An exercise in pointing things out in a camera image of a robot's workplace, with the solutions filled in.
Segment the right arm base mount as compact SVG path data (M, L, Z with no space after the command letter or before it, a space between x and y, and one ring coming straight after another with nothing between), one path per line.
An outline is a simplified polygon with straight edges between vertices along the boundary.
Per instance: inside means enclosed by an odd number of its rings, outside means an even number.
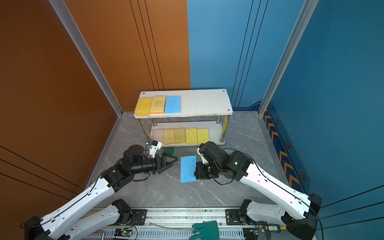
M246 210L226 209L226 221L229 226L249 225L250 220L246 215Z

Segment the thick yellow sponge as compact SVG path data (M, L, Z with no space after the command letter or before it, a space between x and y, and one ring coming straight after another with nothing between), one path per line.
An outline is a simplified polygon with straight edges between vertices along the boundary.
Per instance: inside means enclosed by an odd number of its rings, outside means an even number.
M139 98L136 108L135 108L135 116L136 117L147 117L150 113L150 108L152 105L152 98Z

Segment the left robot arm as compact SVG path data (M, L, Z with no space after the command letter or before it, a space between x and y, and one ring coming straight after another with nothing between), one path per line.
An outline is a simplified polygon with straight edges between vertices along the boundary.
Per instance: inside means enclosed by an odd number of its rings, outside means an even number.
M78 240L111 225L135 223L131 207L122 199L89 217L83 215L114 195L124 186L136 182L135 175L155 175L178 161L167 153L158 154L159 145L148 144L149 150L132 145L112 167L103 171L86 190L57 210L39 218L31 217L24 224L26 240Z

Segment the yellow-green sponge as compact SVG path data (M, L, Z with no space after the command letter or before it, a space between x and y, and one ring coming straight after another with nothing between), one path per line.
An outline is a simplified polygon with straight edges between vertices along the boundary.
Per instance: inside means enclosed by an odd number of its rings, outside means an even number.
M209 129L197 129L198 144L205 144L210 141Z
M187 145L197 145L198 144L197 128L186 129L186 144Z

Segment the yellow foam sponge front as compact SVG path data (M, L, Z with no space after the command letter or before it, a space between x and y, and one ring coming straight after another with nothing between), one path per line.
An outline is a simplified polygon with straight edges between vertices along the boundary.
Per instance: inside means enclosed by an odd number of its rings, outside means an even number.
M174 129L164 129L164 144L165 145L175 144L175 130Z

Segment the green scouring sponge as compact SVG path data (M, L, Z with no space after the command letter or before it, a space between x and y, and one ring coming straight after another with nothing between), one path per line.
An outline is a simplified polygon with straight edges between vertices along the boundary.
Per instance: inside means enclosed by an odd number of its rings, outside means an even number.
M173 155L174 152L175 152L175 148L174 147L166 147L166 148L164 148L164 153L165 154Z

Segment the blue sponge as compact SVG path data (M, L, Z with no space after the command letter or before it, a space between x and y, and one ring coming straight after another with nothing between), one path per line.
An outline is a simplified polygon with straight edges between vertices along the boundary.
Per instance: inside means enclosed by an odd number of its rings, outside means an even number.
M196 156L181 157L181 183L196 182Z
M165 114L179 114L181 112L181 97L167 96Z

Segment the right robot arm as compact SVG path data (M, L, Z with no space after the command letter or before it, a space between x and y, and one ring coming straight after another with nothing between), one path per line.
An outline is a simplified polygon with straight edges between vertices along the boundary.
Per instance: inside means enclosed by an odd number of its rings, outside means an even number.
M314 239L317 228L321 226L318 216L322 203L320 196L307 195L289 187L243 152L232 150L229 154L214 142L201 144L197 152L202 158L194 173L198 180L216 180L224 176L231 182L237 181L256 189L274 202L270 205L244 200L238 210L242 223L280 225L300 240Z

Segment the yellow foam sponge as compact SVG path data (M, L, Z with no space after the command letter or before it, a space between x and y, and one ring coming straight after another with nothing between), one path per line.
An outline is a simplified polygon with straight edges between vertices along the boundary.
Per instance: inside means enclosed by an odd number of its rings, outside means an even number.
M166 105L166 96L152 97L150 114L164 114Z
M175 130L174 129L164 129L164 144L165 145L175 144Z
M174 129L175 135L175 144L185 144L186 143L186 130L185 128Z

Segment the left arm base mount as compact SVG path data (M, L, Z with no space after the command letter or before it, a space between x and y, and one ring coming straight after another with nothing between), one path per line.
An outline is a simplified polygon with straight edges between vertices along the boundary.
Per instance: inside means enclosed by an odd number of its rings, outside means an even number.
M147 218L146 209L133 209L131 210L131 216L127 222L128 226L144 226Z

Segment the pale pink foam sponge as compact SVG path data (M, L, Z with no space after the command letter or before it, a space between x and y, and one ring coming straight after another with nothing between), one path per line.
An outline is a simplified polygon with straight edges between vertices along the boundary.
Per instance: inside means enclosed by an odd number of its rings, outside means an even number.
M164 129L155 129L152 131L152 139L154 141L164 143Z

